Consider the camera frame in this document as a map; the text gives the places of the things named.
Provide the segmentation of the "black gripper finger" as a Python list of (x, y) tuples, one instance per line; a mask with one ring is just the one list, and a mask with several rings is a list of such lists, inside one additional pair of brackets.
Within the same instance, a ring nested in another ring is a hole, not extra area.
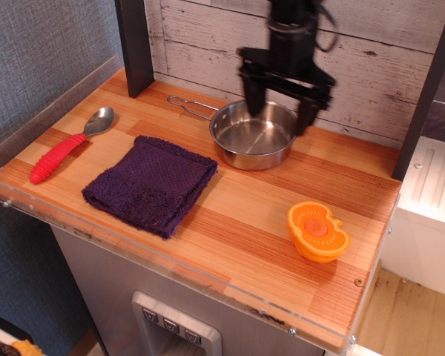
[(319, 107), (313, 100), (302, 100), (297, 109), (297, 135), (302, 136), (317, 116)]
[(251, 115), (259, 115), (266, 106), (266, 89), (268, 76), (258, 76), (243, 73), (243, 88), (248, 112)]

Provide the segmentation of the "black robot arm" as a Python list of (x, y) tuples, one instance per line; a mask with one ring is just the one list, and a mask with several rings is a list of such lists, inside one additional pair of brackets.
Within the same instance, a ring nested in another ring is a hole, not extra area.
[(337, 44), (334, 34), (326, 48), (317, 42), (319, 18), (325, 16), (335, 30), (334, 17), (321, 1), (272, 1), (267, 18), (269, 48), (240, 47), (243, 64), (240, 77), (248, 112), (259, 114), (266, 106), (266, 91), (273, 90), (299, 102), (297, 134), (303, 135), (313, 125), (321, 110), (332, 99), (335, 79), (314, 62), (314, 52), (329, 52)]

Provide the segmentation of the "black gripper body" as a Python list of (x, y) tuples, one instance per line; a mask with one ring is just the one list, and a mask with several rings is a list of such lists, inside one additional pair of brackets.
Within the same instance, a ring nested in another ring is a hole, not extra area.
[(314, 63), (317, 30), (280, 32), (272, 29), (268, 49), (240, 47), (240, 76), (250, 73), (268, 76), (267, 89), (298, 100), (313, 100), (320, 110), (331, 101), (335, 80)]

